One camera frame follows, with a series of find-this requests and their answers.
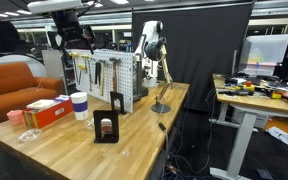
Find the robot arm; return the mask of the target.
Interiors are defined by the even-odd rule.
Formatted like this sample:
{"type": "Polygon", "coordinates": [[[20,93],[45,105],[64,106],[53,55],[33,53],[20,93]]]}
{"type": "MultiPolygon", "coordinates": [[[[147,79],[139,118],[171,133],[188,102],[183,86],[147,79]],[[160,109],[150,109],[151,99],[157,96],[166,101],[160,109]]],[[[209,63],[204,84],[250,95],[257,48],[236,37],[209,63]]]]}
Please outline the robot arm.
{"type": "Polygon", "coordinates": [[[66,51],[68,42],[84,41],[91,53],[94,53],[96,36],[90,25],[82,28],[78,18],[83,16],[88,10],[94,7],[99,0],[94,0],[91,5],[82,0],[44,0],[27,4],[28,10],[32,14],[49,16],[53,19],[57,32],[48,32],[49,40],[53,49],[60,50],[62,55],[69,56],[66,51]]]}

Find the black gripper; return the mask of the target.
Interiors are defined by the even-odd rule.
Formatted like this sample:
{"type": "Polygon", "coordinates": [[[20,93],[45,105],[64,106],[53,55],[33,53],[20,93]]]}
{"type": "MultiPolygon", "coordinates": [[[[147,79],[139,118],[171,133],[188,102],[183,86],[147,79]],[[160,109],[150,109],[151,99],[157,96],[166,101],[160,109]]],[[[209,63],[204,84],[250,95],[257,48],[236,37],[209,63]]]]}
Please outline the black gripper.
{"type": "Polygon", "coordinates": [[[69,53],[66,51],[66,44],[68,42],[74,42],[82,40],[88,44],[91,53],[94,53],[94,44],[96,36],[90,25],[86,25],[84,28],[80,27],[78,21],[78,15],[74,10],[61,10],[50,13],[57,31],[48,31],[47,35],[51,42],[53,49],[62,52],[62,58],[68,59],[69,53]]]}

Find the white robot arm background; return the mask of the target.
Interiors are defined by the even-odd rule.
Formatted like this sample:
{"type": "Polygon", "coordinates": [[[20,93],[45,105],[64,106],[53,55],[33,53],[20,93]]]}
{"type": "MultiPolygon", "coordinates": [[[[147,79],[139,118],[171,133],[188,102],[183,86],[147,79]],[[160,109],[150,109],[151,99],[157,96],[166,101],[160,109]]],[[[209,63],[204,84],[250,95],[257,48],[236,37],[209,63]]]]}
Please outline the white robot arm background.
{"type": "Polygon", "coordinates": [[[145,48],[158,42],[162,29],[163,23],[161,21],[146,21],[143,24],[142,35],[135,50],[135,54],[142,61],[143,85],[145,87],[156,87],[158,85],[158,62],[150,58],[145,48]]]}

